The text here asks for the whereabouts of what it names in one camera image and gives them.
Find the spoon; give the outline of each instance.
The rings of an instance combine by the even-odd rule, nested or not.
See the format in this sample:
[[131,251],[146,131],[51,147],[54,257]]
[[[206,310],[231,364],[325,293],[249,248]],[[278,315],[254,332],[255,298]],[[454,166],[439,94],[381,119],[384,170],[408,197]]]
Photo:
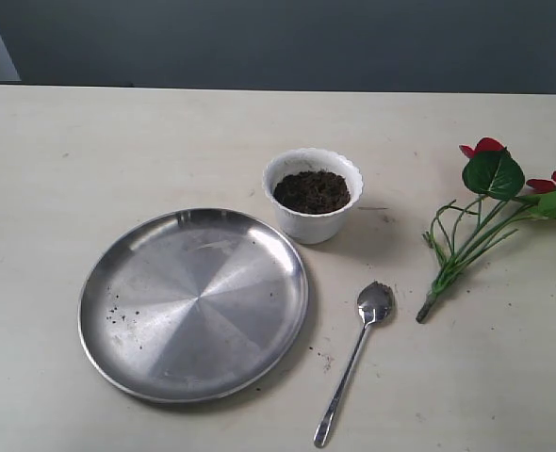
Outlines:
[[357,310],[360,317],[362,317],[364,326],[360,331],[360,336],[357,339],[352,356],[347,363],[347,367],[343,373],[343,378],[336,388],[333,400],[331,400],[328,410],[326,410],[324,417],[316,429],[316,435],[314,435],[315,447],[324,447],[326,444],[328,432],[331,429],[331,424],[333,423],[336,409],[338,408],[338,402],[343,395],[345,387],[347,386],[353,365],[355,364],[355,359],[358,355],[358,351],[360,350],[360,346],[362,345],[362,341],[364,340],[368,327],[372,324],[379,324],[385,320],[389,316],[389,313],[391,313],[393,305],[393,292],[391,291],[391,288],[387,285],[379,284],[376,281],[360,292],[360,295],[357,297]]

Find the soil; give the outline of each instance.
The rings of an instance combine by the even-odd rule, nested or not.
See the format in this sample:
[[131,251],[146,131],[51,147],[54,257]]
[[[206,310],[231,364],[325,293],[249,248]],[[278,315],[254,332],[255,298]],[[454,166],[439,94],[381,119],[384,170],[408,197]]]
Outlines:
[[304,171],[285,177],[274,189],[284,207],[303,214],[327,214],[350,201],[343,177],[330,171]]

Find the stainless steel plate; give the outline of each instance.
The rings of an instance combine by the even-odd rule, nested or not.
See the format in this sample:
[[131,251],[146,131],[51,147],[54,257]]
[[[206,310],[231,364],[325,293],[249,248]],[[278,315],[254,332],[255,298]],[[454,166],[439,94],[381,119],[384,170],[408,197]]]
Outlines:
[[227,396],[286,353],[307,309],[299,254],[238,212],[186,210],[120,238],[86,281],[79,334],[93,365],[133,396]]

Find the table surface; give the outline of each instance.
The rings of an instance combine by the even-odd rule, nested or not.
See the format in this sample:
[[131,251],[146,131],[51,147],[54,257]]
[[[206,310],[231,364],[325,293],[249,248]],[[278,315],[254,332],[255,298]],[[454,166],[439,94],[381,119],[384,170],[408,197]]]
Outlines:
[[[329,450],[556,451],[556,224],[522,226],[415,321],[436,273],[421,233],[439,205],[471,199],[458,144],[482,136],[548,177],[556,96],[0,87],[0,451],[313,450],[374,279],[398,311],[366,342]],[[300,147],[348,156],[365,208],[298,246],[313,294],[295,346],[219,402],[114,389],[76,327],[101,253],[190,207],[275,225],[261,173]]]

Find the white pot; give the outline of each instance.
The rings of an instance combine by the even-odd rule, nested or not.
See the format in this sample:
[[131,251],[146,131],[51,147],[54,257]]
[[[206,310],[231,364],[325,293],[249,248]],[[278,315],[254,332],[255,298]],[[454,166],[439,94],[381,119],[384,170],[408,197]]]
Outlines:
[[[302,214],[287,209],[273,197],[274,188],[290,174],[303,171],[330,171],[345,179],[350,201],[328,214]],[[306,148],[288,151],[275,157],[263,173],[263,189],[274,206],[280,228],[299,243],[311,245],[335,235],[362,195],[364,182],[360,170],[347,158],[325,149]]]

